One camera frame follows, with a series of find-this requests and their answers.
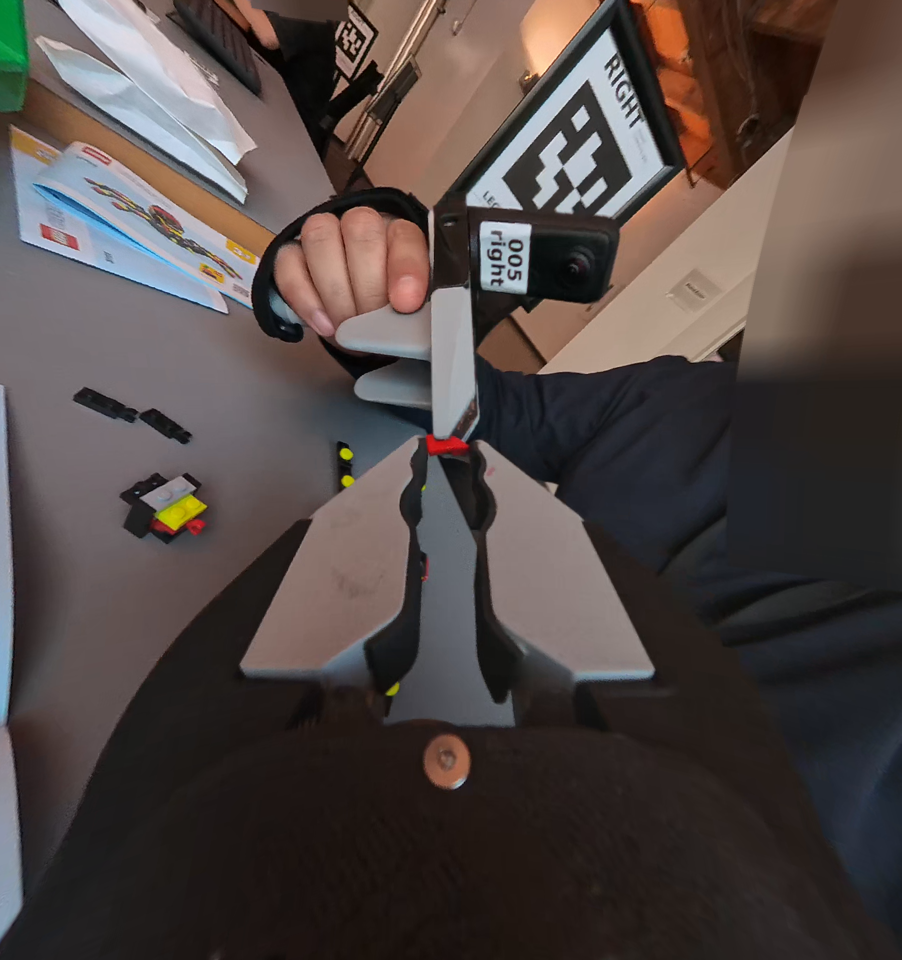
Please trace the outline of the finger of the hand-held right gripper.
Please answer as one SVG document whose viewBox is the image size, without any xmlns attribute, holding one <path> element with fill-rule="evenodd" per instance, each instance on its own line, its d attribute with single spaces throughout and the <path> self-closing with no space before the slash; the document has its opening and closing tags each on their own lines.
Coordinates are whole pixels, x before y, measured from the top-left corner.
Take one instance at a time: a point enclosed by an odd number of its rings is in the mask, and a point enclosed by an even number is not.
<svg viewBox="0 0 902 960">
<path fill-rule="evenodd" d="M 430 306 L 433 436 L 468 439 L 480 417 L 471 292 L 437 289 Z"/>
</svg>

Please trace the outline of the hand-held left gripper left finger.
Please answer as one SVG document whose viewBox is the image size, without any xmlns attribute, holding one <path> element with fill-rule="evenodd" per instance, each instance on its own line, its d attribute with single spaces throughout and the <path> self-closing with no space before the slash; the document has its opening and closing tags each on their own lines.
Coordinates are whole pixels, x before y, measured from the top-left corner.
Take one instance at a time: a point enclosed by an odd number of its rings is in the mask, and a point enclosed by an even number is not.
<svg viewBox="0 0 902 960">
<path fill-rule="evenodd" d="M 385 694 L 409 673 L 428 462 L 425 439 L 413 437 L 299 526 L 300 546 L 241 661 L 246 677 Z"/>
</svg>

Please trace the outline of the small yellow grey lego assembly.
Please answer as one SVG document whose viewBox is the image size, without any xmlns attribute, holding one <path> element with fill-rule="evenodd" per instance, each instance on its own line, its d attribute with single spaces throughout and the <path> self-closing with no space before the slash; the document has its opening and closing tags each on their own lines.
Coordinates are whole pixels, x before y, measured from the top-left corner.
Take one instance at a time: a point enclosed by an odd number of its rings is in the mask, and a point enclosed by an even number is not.
<svg viewBox="0 0 902 960">
<path fill-rule="evenodd" d="M 208 509 L 198 496 L 201 488 L 202 483 L 189 473 L 174 478 L 150 474 L 120 494 L 128 508 L 124 530 L 137 539 L 152 536 L 166 545 L 183 534 L 200 535 Z"/>
</svg>

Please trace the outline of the person's right forearm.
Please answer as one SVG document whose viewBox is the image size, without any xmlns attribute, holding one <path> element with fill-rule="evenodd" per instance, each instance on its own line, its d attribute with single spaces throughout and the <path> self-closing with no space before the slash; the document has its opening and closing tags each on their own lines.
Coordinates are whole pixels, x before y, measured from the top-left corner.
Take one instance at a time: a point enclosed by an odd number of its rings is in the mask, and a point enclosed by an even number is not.
<svg viewBox="0 0 902 960">
<path fill-rule="evenodd" d="M 730 426 L 738 365 L 679 356 L 596 373 L 520 374 L 478 359 L 474 438 L 656 573 L 732 577 Z"/>
</svg>

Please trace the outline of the black lego plate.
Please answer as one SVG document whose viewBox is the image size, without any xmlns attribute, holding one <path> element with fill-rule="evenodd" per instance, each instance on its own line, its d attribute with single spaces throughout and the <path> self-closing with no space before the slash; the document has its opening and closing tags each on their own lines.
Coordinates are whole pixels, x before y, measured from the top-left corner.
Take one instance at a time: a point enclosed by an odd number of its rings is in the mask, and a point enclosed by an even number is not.
<svg viewBox="0 0 902 960">
<path fill-rule="evenodd" d="M 141 423 L 181 445 L 188 445 L 193 438 L 189 430 L 158 409 L 145 410 L 139 414 L 138 418 Z"/>
<path fill-rule="evenodd" d="M 78 390 L 73 395 L 73 401 L 86 409 L 115 421 L 133 424 L 139 416 L 138 410 L 98 390 L 88 387 Z"/>
</svg>

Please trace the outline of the person's right hand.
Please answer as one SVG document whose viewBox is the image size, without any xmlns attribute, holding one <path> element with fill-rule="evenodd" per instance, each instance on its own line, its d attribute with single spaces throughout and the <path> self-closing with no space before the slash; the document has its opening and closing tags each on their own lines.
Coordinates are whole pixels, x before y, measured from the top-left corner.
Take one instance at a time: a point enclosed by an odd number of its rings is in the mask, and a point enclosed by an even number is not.
<svg viewBox="0 0 902 960">
<path fill-rule="evenodd" d="M 274 266 L 278 294 L 319 337 L 335 341 L 348 319 L 390 307 L 420 309 L 429 293 L 430 243 L 416 224 L 367 206 L 310 216 L 282 246 Z"/>
</svg>

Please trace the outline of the wooden cabinet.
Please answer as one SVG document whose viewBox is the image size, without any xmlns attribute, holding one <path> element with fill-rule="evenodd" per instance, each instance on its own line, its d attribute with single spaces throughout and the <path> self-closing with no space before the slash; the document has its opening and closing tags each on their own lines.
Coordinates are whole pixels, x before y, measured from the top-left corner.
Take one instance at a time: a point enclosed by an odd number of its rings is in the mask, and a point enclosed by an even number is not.
<svg viewBox="0 0 902 960">
<path fill-rule="evenodd" d="M 793 126 L 837 4 L 630 3 L 690 182 L 730 187 Z"/>
</svg>

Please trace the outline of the person's legs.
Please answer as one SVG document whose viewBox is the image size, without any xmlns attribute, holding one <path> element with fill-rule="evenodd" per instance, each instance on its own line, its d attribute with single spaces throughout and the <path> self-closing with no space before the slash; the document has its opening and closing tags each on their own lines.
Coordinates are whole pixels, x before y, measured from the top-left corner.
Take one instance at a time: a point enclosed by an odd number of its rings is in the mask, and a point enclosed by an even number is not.
<svg viewBox="0 0 902 960">
<path fill-rule="evenodd" d="M 724 518 L 661 575 L 757 681 L 827 840 L 902 952 L 902 593 L 734 567 Z"/>
</svg>

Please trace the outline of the black and white marker tag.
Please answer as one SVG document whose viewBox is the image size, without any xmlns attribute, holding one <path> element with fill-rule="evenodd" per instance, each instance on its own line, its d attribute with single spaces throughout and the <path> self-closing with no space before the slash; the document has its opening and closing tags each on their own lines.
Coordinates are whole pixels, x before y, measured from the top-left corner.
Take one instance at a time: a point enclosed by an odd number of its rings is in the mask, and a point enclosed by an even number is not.
<svg viewBox="0 0 902 960">
<path fill-rule="evenodd" d="M 354 2 L 348 2 L 347 16 L 335 33 L 338 78 L 351 83 L 359 76 L 378 34 L 367 15 Z"/>
</svg>

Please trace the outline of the booklet with spider cover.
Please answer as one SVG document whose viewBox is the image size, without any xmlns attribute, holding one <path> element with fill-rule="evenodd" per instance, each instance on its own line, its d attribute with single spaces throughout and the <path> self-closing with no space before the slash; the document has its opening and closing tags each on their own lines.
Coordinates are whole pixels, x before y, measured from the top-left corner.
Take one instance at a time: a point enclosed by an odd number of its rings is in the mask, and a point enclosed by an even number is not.
<svg viewBox="0 0 902 960">
<path fill-rule="evenodd" d="M 189 278 L 251 306 L 259 258 L 180 208 L 104 150 L 75 141 L 36 177 L 36 189 L 108 226 Z"/>
</svg>

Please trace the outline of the black keyboard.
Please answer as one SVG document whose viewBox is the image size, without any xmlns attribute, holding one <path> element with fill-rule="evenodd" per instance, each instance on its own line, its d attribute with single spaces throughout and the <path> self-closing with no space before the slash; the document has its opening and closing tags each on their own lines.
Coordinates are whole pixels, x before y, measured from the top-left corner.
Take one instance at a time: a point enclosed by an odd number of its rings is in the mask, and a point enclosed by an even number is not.
<svg viewBox="0 0 902 960">
<path fill-rule="evenodd" d="M 173 1 L 179 25 L 254 95 L 263 85 L 243 30 L 215 1 Z"/>
</svg>

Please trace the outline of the flat booklet with red logo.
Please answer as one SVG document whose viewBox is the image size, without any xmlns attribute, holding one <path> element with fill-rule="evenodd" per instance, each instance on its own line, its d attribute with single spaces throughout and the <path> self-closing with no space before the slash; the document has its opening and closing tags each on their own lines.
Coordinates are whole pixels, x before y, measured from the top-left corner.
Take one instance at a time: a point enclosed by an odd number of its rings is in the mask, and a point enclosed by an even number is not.
<svg viewBox="0 0 902 960">
<path fill-rule="evenodd" d="M 219 313 L 228 312 L 225 298 L 207 284 L 90 214 L 45 197 L 35 181 L 59 150 L 17 126 L 9 127 L 9 136 L 19 232 L 25 243 Z"/>
</svg>

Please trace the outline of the white paper bag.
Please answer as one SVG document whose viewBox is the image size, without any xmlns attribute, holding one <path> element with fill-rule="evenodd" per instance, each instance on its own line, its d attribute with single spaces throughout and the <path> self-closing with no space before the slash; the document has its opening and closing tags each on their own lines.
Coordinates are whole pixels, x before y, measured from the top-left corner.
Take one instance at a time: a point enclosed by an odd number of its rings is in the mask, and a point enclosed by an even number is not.
<svg viewBox="0 0 902 960">
<path fill-rule="evenodd" d="M 121 71 L 232 164 L 257 143 L 197 69 L 132 1 L 61 1 L 60 7 Z"/>
<path fill-rule="evenodd" d="M 66 43 L 38 36 L 37 45 L 61 80 L 85 100 L 150 144 L 217 185 L 239 204 L 248 188 L 237 168 L 120 71 Z"/>
</svg>

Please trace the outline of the brown cardboard sheet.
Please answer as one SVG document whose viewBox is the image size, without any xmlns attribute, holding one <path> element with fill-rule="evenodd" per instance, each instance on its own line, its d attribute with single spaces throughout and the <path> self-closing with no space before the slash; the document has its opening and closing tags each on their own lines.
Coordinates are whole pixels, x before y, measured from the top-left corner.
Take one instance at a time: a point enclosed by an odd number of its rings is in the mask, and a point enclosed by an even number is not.
<svg viewBox="0 0 902 960">
<path fill-rule="evenodd" d="M 127 138 L 124 129 L 107 126 L 96 113 L 35 79 L 28 82 L 23 115 L 63 144 L 80 141 L 107 153 L 181 209 L 257 256 L 274 238 L 272 230 L 238 210 L 212 184 L 176 165 L 164 153 L 149 150 L 147 143 Z"/>
</svg>

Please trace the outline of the small white wall label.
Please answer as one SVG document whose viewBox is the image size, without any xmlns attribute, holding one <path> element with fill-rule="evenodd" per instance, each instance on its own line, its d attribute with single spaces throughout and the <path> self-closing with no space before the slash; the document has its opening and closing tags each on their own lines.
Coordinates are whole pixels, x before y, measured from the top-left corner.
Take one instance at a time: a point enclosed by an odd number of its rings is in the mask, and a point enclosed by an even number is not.
<svg viewBox="0 0 902 960">
<path fill-rule="evenodd" d="M 703 271 L 689 270 L 667 291 L 667 300 L 677 308 L 695 314 L 724 295 L 724 289 Z"/>
</svg>

